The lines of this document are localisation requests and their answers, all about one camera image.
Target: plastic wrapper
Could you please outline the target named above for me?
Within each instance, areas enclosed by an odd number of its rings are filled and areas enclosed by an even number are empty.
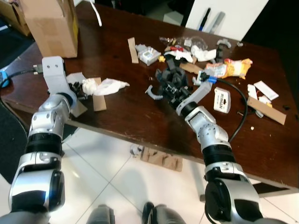
[[[251,65],[252,61],[249,58],[240,61],[233,61],[227,58],[224,60],[224,63],[206,64],[206,69],[211,69],[214,72],[214,77],[217,78],[235,76],[245,79]]]
[[[206,50],[207,44],[206,42],[198,37],[174,37],[174,38],[166,38],[166,37],[159,37],[160,41],[164,43],[166,46],[181,46],[184,49],[191,51],[191,47],[196,45],[199,49]]]

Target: white wall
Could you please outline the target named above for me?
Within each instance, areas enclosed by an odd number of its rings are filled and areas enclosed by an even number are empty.
[[[210,7],[211,11],[203,31],[209,32],[220,11],[225,17],[215,34],[242,40],[268,0],[195,0],[186,27],[198,30]]]

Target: pen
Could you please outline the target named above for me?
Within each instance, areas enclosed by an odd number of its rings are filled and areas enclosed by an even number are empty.
[[[203,27],[205,26],[205,23],[206,23],[207,17],[209,16],[210,11],[211,11],[211,8],[208,8],[206,11],[205,17],[202,19],[202,22],[200,24],[200,27],[199,27],[200,31],[202,31]]]

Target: white tissue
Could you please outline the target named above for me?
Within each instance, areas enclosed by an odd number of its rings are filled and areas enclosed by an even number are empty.
[[[216,58],[216,49],[214,50],[202,50],[196,45],[191,47],[191,53],[194,55],[199,62],[206,62]]]
[[[93,78],[82,80],[82,90],[87,95],[92,95],[97,89],[97,83]]]
[[[106,78],[93,92],[95,96],[105,96],[118,92],[119,89],[130,86],[129,83]]]

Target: dark wooden tabletop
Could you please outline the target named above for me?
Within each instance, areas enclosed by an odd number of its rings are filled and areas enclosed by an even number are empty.
[[[116,94],[105,96],[107,110],[93,111],[92,99],[83,101],[88,111],[71,124],[137,142],[152,148],[175,152],[189,158],[200,158],[202,154],[196,135],[178,117],[166,101],[154,101],[145,90],[151,84],[158,87],[155,80],[156,69],[166,68],[166,64],[156,62],[146,66],[143,62],[131,63],[127,39],[135,37],[136,44],[152,46],[163,52],[165,46],[159,37],[200,36],[214,49],[220,37],[184,27],[155,21],[143,16],[97,6],[103,26],[99,27],[91,5],[81,2],[77,7],[79,19],[78,57],[65,59],[67,74],[82,71],[86,78],[113,78],[128,82],[130,87]],[[250,58],[253,61],[246,80],[228,77],[227,81],[247,93],[247,84],[263,80],[279,94],[273,100],[273,107],[285,113],[285,125],[267,117],[262,119],[249,115],[244,126],[231,143],[233,152],[244,171],[261,181],[275,182],[290,187],[299,187],[299,122],[298,114],[285,72],[275,50],[245,43],[237,47],[237,41],[230,40],[231,49],[224,50],[224,56],[233,60]],[[33,44],[7,69],[8,74],[30,68],[41,63],[42,56]],[[219,86],[231,93],[229,114],[213,110],[214,87]],[[216,118],[217,124],[229,135],[239,125],[243,110],[240,95],[228,86],[217,83],[212,91],[200,102]],[[12,107],[33,113],[47,99],[47,86],[42,75],[27,74],[13,79],[13,84],[3,89],[1,94]],[[284,110],[283,105],[290,107]]]

